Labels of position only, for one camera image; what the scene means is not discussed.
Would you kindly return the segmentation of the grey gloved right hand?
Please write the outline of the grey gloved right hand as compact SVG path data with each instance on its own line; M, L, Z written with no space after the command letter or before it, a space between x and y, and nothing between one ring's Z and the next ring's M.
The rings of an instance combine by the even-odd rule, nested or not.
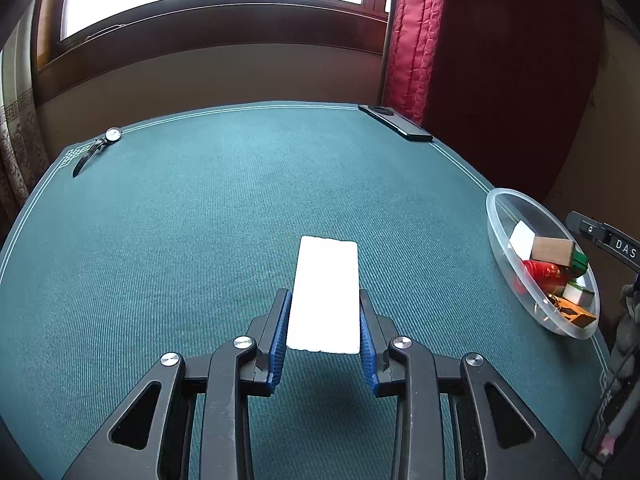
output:
M622 381L630 379L636 368L636 351L639 349L639 284L625 285L620 292L620 304L627 309L617 325L615 344L611 351L608 385L611 391L620 392ZM639 382L635 382L626 401L608 424L604 442L611 449L622 435L631 416L639 406Z

